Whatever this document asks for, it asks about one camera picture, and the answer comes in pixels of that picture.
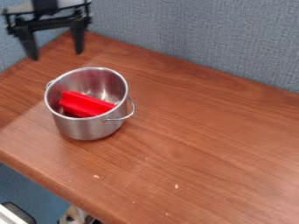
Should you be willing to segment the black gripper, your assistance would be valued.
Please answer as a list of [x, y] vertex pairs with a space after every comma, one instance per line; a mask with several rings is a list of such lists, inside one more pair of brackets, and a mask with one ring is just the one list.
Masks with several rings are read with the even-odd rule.
[[26, 56], [38, 59], [34, 31], [70, 26], [76, 54], [84, 51], [84, 20], [92, 0], [25, 0], [1, 9], [8, 33], [16, 33]]

